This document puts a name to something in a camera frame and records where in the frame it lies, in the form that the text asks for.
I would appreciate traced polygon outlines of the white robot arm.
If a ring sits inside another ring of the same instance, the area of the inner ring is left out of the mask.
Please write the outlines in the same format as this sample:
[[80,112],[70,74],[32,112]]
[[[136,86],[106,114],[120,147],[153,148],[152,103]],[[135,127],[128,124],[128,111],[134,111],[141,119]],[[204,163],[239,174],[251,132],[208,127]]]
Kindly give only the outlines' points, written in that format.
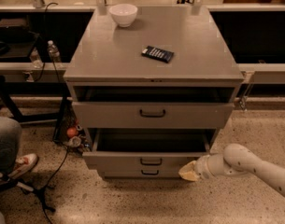
[[228,145],[222,153],[209,154],[181,167],[179,176],[188,181],[209,179],[218,175],[253,174],[285,197],[285,168],[264,161],[239,144]]

